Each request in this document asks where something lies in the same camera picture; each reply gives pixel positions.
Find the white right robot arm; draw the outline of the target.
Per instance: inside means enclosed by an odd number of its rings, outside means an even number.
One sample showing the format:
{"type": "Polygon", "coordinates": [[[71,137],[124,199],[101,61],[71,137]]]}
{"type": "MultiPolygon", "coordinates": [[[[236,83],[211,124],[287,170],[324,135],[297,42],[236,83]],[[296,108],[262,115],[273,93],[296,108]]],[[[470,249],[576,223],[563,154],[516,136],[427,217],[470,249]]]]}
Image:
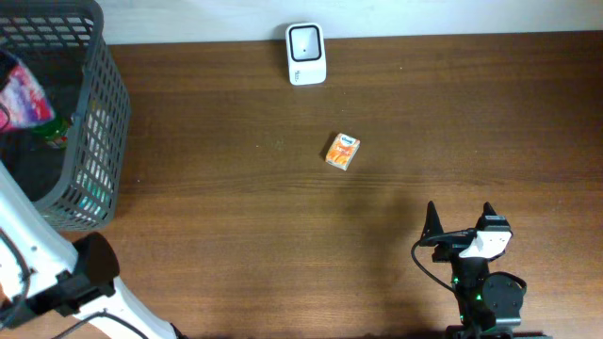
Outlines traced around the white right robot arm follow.
{"type": "Polygon", "coordinates": [[[433,249],[432,261],[451,265],[451,279],[443,282],[424,266],[418,268],[455,297],[461,324],[445,330],[447,338],[512,338],[521,324],[520,310],[527,283],[508,272],[492,272],[489,264],[505,254],[513,237],[510,223],[490,203],[476,226],[446,233],[433,202],[427,206],[422,234],[411,248],[433,249]]]}

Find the orange tissue pack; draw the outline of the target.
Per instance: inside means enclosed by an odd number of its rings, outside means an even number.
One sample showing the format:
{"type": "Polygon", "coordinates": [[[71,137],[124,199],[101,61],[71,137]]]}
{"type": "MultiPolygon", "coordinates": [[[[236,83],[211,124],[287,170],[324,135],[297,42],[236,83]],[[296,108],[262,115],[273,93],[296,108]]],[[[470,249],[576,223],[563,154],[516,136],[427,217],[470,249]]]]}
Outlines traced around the orange tissue pack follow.
{"type": "Polygon", "coordinates": [[[339,133],[325,155],[325,162],[338,169],[347,170],[360,145],[359,139],[339,133]]]}

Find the green lid jar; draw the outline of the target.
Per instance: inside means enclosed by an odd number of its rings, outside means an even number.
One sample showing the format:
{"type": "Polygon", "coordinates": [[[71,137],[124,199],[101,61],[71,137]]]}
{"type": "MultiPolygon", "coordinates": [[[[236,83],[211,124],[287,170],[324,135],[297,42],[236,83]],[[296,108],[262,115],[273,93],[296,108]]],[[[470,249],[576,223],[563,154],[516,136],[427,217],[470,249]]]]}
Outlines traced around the green lid jar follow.
{"type": "Polygon", "coordinates": [[[52,149],[64,149],[68,143],[70,122],[62,116],[56,116],[52,121],[35,127],[32,133],[46,146],[52,149]]]}

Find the red purple snack bag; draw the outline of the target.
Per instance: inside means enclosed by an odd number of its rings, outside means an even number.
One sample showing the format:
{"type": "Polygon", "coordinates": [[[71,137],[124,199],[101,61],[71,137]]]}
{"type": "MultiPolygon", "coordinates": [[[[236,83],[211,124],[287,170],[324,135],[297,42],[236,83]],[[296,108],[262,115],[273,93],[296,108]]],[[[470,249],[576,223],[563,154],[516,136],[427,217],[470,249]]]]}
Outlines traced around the red purple snack bag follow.
{"type": "Polygon", "coordinates": [[[36,128],[55,117],[34,74],[18,57],[1,51],[1,133],[36,128]]]}

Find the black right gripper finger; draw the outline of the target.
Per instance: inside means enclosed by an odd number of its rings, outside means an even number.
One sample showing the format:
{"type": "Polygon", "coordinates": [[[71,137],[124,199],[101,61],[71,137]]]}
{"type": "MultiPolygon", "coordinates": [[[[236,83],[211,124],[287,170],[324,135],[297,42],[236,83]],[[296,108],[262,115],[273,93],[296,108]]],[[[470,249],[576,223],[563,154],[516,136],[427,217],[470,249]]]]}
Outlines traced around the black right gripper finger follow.
{"type": "Polygon", "coordinates": [[[443,233],[443,226],[438,216],[435,204],[433,201],[429,201],[427,205],[426,218],[420,240],[428,241],[429,239],[441,235],[443,233]]]}
{"type": "Polygon", "coordinates": [[[497,212],[494,210],[494,208],[492,207],[492,205],[490,204],[490,202],[486,202],[483,205],[483,209],[482,209],[481,215],[484,218],[485,217],[496,217],[497,216],[497,212]]]}

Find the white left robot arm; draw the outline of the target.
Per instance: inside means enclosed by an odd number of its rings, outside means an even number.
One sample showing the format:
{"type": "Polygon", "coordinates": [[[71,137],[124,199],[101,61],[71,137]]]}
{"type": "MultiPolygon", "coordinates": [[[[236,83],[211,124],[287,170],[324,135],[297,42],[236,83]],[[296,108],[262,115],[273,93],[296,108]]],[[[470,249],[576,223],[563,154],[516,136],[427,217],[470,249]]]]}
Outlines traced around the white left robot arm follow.
{"type": "Polygon", "coordinates": [[[1,284],[12,305],[3,326],[16,329],[56,311],[109,338],[180,338],[127,288],[108,241],[97,230],[115,205],[113,186],[88,168],[67,169],[32,202],[1,170],[1,284]]]}

